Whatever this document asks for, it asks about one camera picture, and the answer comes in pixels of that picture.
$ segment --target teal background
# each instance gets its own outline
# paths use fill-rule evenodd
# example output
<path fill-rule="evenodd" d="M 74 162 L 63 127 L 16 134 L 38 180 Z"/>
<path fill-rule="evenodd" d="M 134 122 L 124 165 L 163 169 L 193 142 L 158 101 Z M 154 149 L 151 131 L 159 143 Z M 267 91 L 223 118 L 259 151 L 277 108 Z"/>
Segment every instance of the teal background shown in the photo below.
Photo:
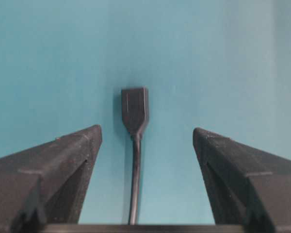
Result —
<path fill-rule="evenodd" d="M 213 223 L 195 127 L 291 159 L 291 0 L 0 0 L 0 157 L 102 126 L 80 222 L 128 220 L 141 85 L 139 223 Z"/>

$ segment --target black cable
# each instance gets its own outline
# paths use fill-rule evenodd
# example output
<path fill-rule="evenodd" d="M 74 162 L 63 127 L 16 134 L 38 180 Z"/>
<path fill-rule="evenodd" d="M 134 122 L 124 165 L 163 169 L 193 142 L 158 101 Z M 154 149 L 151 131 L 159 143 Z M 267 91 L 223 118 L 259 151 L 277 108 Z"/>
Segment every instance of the black cable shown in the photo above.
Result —
<path fill-rule="evenodd" d="M 132 163 L 129 225 L 135 225 L 137 223 L 138 196 L 139 196 L 139 186 L 140 186 L 140 163 L 141 163 L 140 137 L 133 137 L 132 141 L 133 141 L 133 163 Z"/>
<path fill-rule="evenodd" d="M 122 120 L 133 142 L 129 225 L 135 225 L 138 217 L 141 138 L 149 122 L 148 90 L 145 87 L 122 90 Z"/>

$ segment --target wire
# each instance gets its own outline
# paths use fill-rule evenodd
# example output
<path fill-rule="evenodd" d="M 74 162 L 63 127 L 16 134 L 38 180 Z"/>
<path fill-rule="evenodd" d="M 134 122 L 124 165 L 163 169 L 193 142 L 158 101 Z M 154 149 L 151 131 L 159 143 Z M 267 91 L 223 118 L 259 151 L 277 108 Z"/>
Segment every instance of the wire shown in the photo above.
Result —
<path fill-rule="evenodd" d="M 132 162 L 132 183 L 129 211 L 129 225 L 137 223 L 138 215 L 138 196 L 140 186 L 140 161 L 141 161 L 141 139 L 136 136 L 133 141 L 133 162 Z"/>

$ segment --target black clamp jaw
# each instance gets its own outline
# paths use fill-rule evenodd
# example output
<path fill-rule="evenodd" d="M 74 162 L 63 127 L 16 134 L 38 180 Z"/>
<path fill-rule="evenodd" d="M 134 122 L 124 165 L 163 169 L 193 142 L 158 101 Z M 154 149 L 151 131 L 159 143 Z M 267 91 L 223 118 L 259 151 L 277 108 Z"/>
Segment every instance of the black clamp jaw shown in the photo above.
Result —
<path fill-rule="evenodd" d="M 216 224 L 291 233 L 291 161 L 196 128 L 194 148 Z"/>
<path fill-rule="evenodd" d="M 216 225 L 78 225 L 101 141 L 95 125 L 1 158 L 0 233 L 291 233 L 291 161 L 200 128 L 193 144 Z"/>
<path fill-rule="evenodd" d="M 0 233 L 77 223 L 101 142 L 94 125 L 1 158 Z"/>

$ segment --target blue backdrop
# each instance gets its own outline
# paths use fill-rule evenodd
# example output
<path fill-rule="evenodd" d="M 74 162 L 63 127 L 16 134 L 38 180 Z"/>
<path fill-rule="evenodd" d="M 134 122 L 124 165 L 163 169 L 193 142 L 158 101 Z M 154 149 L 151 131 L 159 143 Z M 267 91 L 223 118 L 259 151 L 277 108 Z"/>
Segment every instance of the blue backdrop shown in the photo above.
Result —
<path fill-rule="evenodd" d="M 213 223 L 195 127 L 291 159 L 291 1 L 0 0 L 0 157 L 100 124 L 81 222 L 127 222 L 141 85 L 139 223 Z"/>

